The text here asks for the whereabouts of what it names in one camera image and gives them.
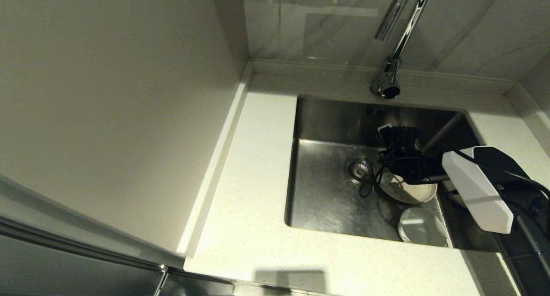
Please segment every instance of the countertop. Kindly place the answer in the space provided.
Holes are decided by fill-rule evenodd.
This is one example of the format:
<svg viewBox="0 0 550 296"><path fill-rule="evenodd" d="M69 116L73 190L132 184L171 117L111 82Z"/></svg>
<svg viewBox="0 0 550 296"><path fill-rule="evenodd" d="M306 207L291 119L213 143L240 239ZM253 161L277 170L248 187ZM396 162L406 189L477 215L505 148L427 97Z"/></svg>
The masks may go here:
<svg viewBox="0 0 550 296"><path fill-rule="evenodd" d="M256 74L199 247L185 271L355 295L516 295L499 253L385 241L284 223L297 95L461 110L482 144L550 186L550 159L504 95L411 86L391 101L354 80Z"/></svg>

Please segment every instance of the white countertop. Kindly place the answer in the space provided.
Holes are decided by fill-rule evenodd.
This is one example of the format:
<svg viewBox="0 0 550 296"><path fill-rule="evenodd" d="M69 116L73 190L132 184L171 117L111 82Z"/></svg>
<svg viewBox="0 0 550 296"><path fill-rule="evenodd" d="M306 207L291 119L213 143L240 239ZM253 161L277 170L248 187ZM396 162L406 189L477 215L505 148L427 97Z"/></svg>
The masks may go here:
<svg viewBox="0 0 550 296"><path fill-rule="evenodd" d="M550 186L550 159L503 95L410 87L385 101L357 81L257 74L185 271L342 296L517 294L497 253L288 227L284 211L297 94L464 111L482 143L501 149L531 178Z"/></svg>

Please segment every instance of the chrome faucet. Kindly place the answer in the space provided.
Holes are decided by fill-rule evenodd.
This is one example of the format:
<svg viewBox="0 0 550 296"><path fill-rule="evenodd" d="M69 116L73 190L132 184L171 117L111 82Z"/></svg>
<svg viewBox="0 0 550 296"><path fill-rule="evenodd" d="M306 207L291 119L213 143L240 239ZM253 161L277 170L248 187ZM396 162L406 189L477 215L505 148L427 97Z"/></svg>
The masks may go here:
<svg viewBox="0 0 550 296"><path fill-rule="evenodd" d="M397 19L401 14L401 11L408 1L409 0L391 1L391 5L385 13L384 20L380 24L380 27L375 35L375 38L377 40L387 40L389 34L391 33L391 30L393 30L393 27L395 26L395 23L397 22ZM407 41L409 41L411 33L413 32L416 23L420 18L420 14L422 14L422 11L424 10L427 2L428 0L416 1L416 6L412 10L409 22L407 23L405 31L403 32L403 35L401 36L397 47L395 47L395 51L393 51L393 55L387 57L386 61L383 64L382 70L376 76L375 80L373 80L373 84L371 85L371 92L374 95L390 99L395 98L401 92L401 89L399 88L399 83L397 83L396 79L397 69L399 69L399 63L401 62L401 53L403 53L403 50L407 45Z"/></svg>

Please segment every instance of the sink drain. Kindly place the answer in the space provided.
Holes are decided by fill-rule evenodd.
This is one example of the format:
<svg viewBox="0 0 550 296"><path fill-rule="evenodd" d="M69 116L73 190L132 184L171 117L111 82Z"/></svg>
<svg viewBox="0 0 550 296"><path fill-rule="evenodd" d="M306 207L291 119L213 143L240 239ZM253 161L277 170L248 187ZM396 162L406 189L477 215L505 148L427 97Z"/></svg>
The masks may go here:
<svg viewBox="0 0 550 296"><path fill-rule="evenodd" d="M351 182L365 183L373 178L373 165L364 157L354 157L345 163L344 172Z"/></svg>

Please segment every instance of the sink basin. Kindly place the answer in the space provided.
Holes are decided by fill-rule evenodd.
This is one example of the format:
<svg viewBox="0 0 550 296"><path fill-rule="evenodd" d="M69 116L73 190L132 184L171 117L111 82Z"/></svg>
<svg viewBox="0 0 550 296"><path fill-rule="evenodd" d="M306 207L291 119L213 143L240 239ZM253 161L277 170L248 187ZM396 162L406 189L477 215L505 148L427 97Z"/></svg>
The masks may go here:
<svg viewBox="0 0 550 296"><path fill-rule="evenodd" d="M380 188L366 198L359 196L369 178L361 178L361 173L372 170L385 147L375 133L387 123L418 128L416 145L426 155L438 153L443 143L458 149L480 144L460 112L298 98L285 223L401 241L397 233L401 214L419 207L442 220L449 247L497 251L492 233L481 230L465 208L452 202L450 181L439 183L436 197L423 204L399 202ZM350 161L363 163L350 171Z"/></svg>

